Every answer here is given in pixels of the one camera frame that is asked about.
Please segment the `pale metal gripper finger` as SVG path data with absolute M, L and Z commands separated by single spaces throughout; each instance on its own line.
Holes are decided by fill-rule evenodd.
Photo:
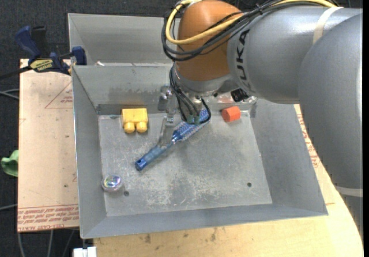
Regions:
M 160 129 L 159 140 L 157 143 L 160 147 L 167 144 L 167 122 L 163 122 Z
M 171 142 L 172 133 L 174 132 L 174 123 L 175 119 L 175 111 L 171 111 L 167 114 L 165 121 L 165 144 L 169 144 Z

